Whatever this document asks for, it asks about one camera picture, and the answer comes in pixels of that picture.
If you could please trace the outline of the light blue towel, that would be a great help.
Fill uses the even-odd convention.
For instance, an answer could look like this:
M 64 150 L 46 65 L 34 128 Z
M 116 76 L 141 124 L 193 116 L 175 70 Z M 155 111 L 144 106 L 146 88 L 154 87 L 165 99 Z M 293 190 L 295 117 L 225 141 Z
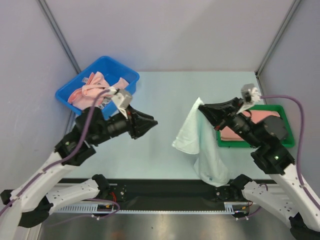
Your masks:
M 211 186 L 221 187 L 230 180 L 229 170 L 219 156 L 215 131 L 199 110 L 203 106 L 204 102 L 197 98 L 172 146 L 183 153 L 196 155 L 193 169 L 197 176 Z

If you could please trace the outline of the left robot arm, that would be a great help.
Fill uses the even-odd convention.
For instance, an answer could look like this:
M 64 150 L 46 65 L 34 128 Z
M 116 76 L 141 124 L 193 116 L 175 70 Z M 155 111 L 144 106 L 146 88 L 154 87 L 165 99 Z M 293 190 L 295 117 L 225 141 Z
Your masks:
M 71 132 L 55 146 L 41 168 L 22 186 L 0 194 L 4 208 L 0 211 L 0 238 L 12 240 L 17 227 L 32 228 L 43 223 L 55 210 L 83 200 L 106 200 L 110 184 L 102 174 L 85 182 L 53 191 L 52 188 L 68 173 L 93 156 L 95 147 L 121 134 L 132 139 L 146 134 L 158 122 L 153 116 L 131 106 L 109 119 L 98 107 L 86 108 L 75 120 Z

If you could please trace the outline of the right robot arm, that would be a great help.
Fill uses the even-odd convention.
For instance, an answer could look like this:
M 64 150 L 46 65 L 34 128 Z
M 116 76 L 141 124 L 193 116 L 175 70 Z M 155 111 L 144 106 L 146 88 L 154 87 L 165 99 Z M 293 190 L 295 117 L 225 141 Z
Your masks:
M 286 193 L 292 206 L 267 189 L 262 189 L 253 179 L 241 174 L 230 183 L 230 195 L 236 201 L 244 198 L 286 224 L 297 240 L 320 238 L 320 199 L 312 190 L 303 186 L 303 177 L 298 173 L 298 160 L 283 146 L 288 135 L 284 121 L 269 115 L 255 123 L 242 113 L 241 98 L 198 107 L 215 130 L 229 127 L 235 134 L 256 150 L 250 155 L 254 163 L 269 175 Z

